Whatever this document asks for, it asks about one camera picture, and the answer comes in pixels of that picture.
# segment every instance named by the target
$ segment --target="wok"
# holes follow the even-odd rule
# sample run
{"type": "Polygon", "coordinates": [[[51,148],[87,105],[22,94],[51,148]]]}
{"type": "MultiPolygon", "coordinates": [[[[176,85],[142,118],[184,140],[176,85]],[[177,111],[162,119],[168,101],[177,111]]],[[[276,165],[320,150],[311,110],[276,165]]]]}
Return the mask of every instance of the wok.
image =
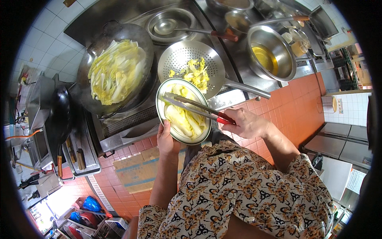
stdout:
{"type": "Polygon", "coordinates": [[[57,161],[58,176],[60,177],[62,177],[62,144],[68,138],[74,122],[74,113],[70,101],[65,86],[58,86],[53,92],[49,116],[45,121],[50,154],[53,161],[57,161]]]}
{"type": "Polygon", "coordinates": [[[116,112],[131,101],[134,96],[142,90],[143,86],[148,81],[147,76],[151,69],[153,57],[154,45],[150,35],[145,31],[145,29],[136,24],[119,24],[117,21],[111,21],[105,24],[104,33],[86,49],[78,68],[76,85],[73,86],[70,94],[76,102],[80,103],[91,113],[105,115],[116,112]],[[121,41],[122,39],[129,39],[138,42],[138,45],[145,51],[146,61],[145,67],[143,68],[143,75],[140,79],[140,83],[136,84],[136,87],[132,89],[126,99],[119,103],[105,106],[102,105],[100,101],[92,98],[89,82],[90,80],[87,78],[87,74],[94,57],[96,55],[100,55],[102,50],[109,47],[113,40],[121,41]]]}

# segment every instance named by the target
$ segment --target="tongs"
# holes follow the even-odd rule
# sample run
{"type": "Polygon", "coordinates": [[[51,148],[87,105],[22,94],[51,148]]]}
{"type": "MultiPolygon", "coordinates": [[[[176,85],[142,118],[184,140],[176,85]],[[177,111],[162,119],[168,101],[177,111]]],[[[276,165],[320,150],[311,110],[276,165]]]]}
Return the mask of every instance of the tongs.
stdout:
{"type": "Polygon", "coordinates": [[[222,124],[232,124],[232,125],[236,125],[236,122],[228,117],[225,113],[221,113],[219,111],[216,111],[210,107],[207,107],[207,106],[204,106],[202,105],[201,103],[199,102],[196,102],[196,101],[193,101],[193,100],[190,100],[190,99],[187,99],[183,96],[180,96],[178,94],[174,94],[174,93],[170,93],[170,92],[166,92],[164,93],[164,95],[162,96],[162,99],[163,101],[166,101],[170,104],[173,104],[175,106],[178,106],[178,107],[181,107],[182,109],[185,109],[185,110],[188,110],[188,111],[191,111],[193,113],[196,113],[196,114],[199,114],[201,116],[205,116],[209,119],[212,119],[214,121],[217,121],[218,123],[222,123],[222,124]],[[216,116],[214,115],[211,115],[211,114],[207,114],[203,111],[199,111],[197,109],[194,109],[194,108],[191,108],[191,107],[188,107],[187,105],[185,105],[184,103],[188,103],[188,104],[191,104],[191,105],[194,105],[194,106],[197,106],[199,108],[202,108],[203,110],[206,110],[210,113],[213,113],[216,116]]]}

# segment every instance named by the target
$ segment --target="oval plate with green rim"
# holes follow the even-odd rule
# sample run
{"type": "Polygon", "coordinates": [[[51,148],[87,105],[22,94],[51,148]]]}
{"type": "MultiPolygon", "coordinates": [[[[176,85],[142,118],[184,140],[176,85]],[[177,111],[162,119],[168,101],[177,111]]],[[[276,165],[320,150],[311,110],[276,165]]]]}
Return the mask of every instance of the oval plate with green rim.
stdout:
{"type": "MultiPolygon", "coordinates": [[[[160,122],[162,124],[163,124],[163,121],[166,119],[165,112],[164,112],[165,102],[162,101],[162,96],[164,93],[169,92],[171,90],[171,87],[173,84],[179,84],[179,85],[187,87],[187,89],[189,89],[194,94],[195,101],[197,101],[197,102],[199,102],[205,106],[208,106],[206,99],[204,98],[203,94],[198,90],[198,88],[196,86],[194,86],[190,82],[185,81],[181,78],[168,79],[168,80],[164,81],[159,86],[159,89],[158,89],[157,95],[156,95],[157,113],[158,113],[160,122]]],[[[186,145],[198,145],[201,142],[203,142],[204,140],[206,140],[206,138],[208,137],[208,134],[211,131],[211,120],[207,119],[207,118],[204,118],[204,119],[206,121],[207,127],[203,131],[203,133],[195,139],[190,139],[190,138],[182,136],[180,133],[178,133],[178,131],[176,131],[172,127],[170,129],[170,134],[175,140],[178,140],[179,142],[184,143],[186,145]]]]}

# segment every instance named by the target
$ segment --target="shirt button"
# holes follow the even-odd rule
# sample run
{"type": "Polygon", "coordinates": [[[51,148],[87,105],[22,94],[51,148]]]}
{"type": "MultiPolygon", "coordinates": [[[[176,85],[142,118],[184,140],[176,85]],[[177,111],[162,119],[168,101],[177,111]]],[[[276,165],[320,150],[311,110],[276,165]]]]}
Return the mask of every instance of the shirt button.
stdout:
{"type": "Polygon", "coordinates": [[[255,218],[253,216],[250,216],[247,218],[247,222],[253,223],[255,221],[255,218]]]}

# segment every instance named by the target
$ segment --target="patterned shirt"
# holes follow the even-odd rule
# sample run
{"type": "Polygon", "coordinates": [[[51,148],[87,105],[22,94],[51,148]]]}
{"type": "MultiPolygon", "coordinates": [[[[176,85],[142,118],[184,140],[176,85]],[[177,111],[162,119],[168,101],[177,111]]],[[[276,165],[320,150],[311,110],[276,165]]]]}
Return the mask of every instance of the patterned shirt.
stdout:
{"type": "Polygon", "coordinates": [[[190,161],[167,209],[141,208],[138,238],[222,238],[232,213],[277,238],[324,238],[334,205],[305,154],[284,174],[253,151],[220,141],[190,161]]]}

